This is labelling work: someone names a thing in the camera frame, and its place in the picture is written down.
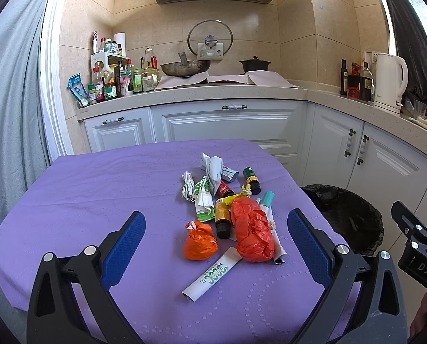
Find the pot lid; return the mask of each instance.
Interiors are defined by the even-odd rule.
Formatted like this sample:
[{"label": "pot lid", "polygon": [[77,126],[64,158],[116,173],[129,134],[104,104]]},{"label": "pot lid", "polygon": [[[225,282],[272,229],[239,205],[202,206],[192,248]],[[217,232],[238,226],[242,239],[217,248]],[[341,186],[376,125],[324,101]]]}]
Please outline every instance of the pot lid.
[{"label": "pot lid", "polygon": [[272,62],[263,61],[262,59],[258,59],[258,57],[253,56],[253,59],[247,59],[245,61],[240,61],[240,63],[249,63],[249,62],[260,62],[260,63],[267,63],[270,65]]}]

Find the door frame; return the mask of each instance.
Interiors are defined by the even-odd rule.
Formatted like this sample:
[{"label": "door frame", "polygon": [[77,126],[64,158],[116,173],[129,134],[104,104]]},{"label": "door frame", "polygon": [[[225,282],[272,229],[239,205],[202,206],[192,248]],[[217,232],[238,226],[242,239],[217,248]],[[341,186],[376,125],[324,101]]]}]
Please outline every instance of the door frame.
[{"label": "door frame", "polygon": [[62,103],[59,71],[59,36],[65,0],[48,0],[40,43],[40,100],[51,163],[74,155]]}]

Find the metal bolt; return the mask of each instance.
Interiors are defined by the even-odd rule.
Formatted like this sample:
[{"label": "metal bolt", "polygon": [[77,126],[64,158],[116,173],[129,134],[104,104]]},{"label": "metal bolt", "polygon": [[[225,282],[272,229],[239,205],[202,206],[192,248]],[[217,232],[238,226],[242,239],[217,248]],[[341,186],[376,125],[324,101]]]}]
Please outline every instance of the metal bolt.
[{"label": "metal bolt", "polygon": [[339,245],[337,247],[337,250],[342,255],[347,255],[349,253],[349,247],[347,247],[345,245]]},{"label": "metal bolt", "polygon": [[91,255],[95,254],[96,250],[97,250],[97,248],[95,246],[87,246],[84,249],[84,254],[88,255],[88,256],[91,256]]},{"label": "metal bolt", "polygon": [[53,259],[53,257],[54,257],[54,255],[51,254],[51,252],[48,252],[47,254],[44,254],[43,260],[48,262],[48,261],[51,261]]},{"label": "metal bolt", "polygon": [[380,255],[384,260],[388,260],[390,258],[390,254],[387,251],[381,251]]}]

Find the tile wall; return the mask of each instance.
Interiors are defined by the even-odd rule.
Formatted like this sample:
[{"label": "tile wall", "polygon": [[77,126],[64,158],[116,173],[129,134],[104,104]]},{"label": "tile wall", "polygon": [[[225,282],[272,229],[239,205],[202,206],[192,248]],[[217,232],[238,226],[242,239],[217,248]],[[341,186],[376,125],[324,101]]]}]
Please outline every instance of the tile wall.
[{"label": "tile wall", "polygon": [[[254,55],[270,61],[269,70],[289,80],[339,86],[341,59],[360,62],[362,51],[387,52],[387,33],[379,0],[273,0],[268,5],[238,1],[188,1],[158,5],[155,0],[66,0],[61,22],[59,62],[63,106],[75,154],[89,152],[76,121],[77,105],[68,89],[71,75],[88,83],[91,33],[99,38],[126,33],[126,55],[136,64],[152,46],[160,64],[179,61],[190,29],[220,19],[234,34],[233,46],[209,73],[243,73],[239,62]],[[223,26],[206,23],[192,33],[193,50],[208,34],[227,47]]]},{"label": "tile wall", "polygon": [[[186,39],[191,28],[206,19],[219,19],[232,30],[234,42],[222,61],[213,61],[211,75],[243,73],[239,62],[254,55],[271,62],[280,72],[280,32],[277,1],[269,5],[238,1],[187,1],[158,5],[155,0],[115,0],[113,31],[126,33],[126,55],[139,63],[152,46],[160,64],[178,62],[179,52],[195,59]],[[230,35],[218,23],[205,23],[191,36],[193,50],[207,35],[215,35],[227,47]]]}]

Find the purple tablecloth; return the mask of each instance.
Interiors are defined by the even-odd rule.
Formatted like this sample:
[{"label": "purple tablecloth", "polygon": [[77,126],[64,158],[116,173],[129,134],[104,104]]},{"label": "purple tablecloth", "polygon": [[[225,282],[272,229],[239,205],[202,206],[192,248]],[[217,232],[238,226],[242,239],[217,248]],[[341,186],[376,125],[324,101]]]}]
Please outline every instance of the purple tablecloth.
[{"label": "purple tablecloth", "polygon": [[[274,191],[277,233],[288,255],[283,265],[240,261],[193,303],[181,291],[235,244],[219,240],[218,252],[206,261],[183,258],[184,225],[196,211],[180,194],[181,177],[185,171],[192,171],[195,181],[202,177],[201,151],[222,157],[240,172],[251,166],[262,193]],[[241,173],[230,187],[237,192],[243,183]],[[344,243],[285,168],[248,141],[151,143],[60,157],[0,226],[0,285],[13,307],[27,310],[44,253],[73,256],[87,245],[99,245],[138,210],[145,215],[146,233],[110,293],[146,343],[288,343],[323,291],[288,233],[287,216],[294,208],[335,244]],[[86,322],[100,337],[84,296],[79,288],[75,292]],[[332,337],[342,333],[355,297],[353,292]]]}]

